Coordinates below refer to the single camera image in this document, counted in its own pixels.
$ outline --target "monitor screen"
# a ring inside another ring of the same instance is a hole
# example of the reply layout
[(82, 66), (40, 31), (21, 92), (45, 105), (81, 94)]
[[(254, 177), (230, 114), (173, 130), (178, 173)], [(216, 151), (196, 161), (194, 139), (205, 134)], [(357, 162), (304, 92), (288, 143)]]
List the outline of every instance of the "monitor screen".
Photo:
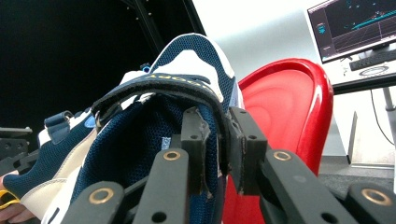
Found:
[(307, 16), (322, 63), (396, 42), (396, 0), (329, 0)]

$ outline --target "black strap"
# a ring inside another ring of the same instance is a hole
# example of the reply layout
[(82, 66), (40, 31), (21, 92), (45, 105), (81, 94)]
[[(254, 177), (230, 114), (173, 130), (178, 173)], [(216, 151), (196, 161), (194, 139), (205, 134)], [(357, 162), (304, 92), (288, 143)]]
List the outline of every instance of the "black strap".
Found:
[(192, 79), (187, 75), (148, 74), (134, 78), (119, 85), (113, 91), (93, 103), (92, 113), (97, 127), (111, 119), (118, 111), (120, 104), (134, 95), (144, 93), (164, 93), (184, 97), (207, 105), (213, 112), (218, 128), (220, 169), (227, 174), (228, 158), (226, 148), (230, 146), (228, 123), (222, 105), (216, 94), (203, 81)]
[(56, 114), (54, 116), (51, 116), (51, 117), (49, 117), (47, 119), (44, 119), (44, 125), (46, 127), (55, 126), (57, 124), (63, 123), (65, 121), (68, 121), (72, 117), (73, 117), (72, 112), (66, 110), (64, 112), (61, 112), (61, 113)]

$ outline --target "red seat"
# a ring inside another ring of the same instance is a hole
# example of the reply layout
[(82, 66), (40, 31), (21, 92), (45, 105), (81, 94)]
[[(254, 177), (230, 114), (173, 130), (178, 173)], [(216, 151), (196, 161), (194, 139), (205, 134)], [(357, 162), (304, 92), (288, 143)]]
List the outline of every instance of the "red seat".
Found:
[[(332, 120), (332, 85), (323, 69), (290, 58), (269, 63), (239, 82), (245, 109), (271, 148), (296, 153), (314, 174)], [(264, 223), (259, 196), (237, 195), (228, 178), (224, 224)]]

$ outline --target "navy blue sneaker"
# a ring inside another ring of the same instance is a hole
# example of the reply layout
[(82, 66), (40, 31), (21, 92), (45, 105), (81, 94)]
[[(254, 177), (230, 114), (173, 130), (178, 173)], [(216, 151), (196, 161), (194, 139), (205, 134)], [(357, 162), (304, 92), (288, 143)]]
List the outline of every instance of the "navy blue sneaker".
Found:
[(219, 222), (216, 204), (222, 204), (224, 158), (227, 143), (225, 114), (242, 103), (233, 69), (219, 46), (203, 35), (180, 35), (172, 40), (148, 74), (119, 85), (92, 105), (96, 136), (83, 166), (65, 190), (70, 200), (55, 200), (46, 218), (60, 221), (70, 203), (88, 186), (113, 181), (125, 188), (149, 175), (156, 154), (181, 133), (183, 112), (196, 106), (207, 122), (205, 190), (191, 196), (191, 223)]

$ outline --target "black wall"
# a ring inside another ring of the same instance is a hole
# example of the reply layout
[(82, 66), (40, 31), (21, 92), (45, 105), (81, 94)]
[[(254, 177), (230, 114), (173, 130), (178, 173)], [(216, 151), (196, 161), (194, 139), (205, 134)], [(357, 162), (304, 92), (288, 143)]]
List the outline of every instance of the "black wall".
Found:
[[(163, 43), (197, 32), (180, 0), (143, 1)], [(0, 127), (30, 127), (83, 110), (157, 52), (133, 7), (117, 0), (0, 1)]]

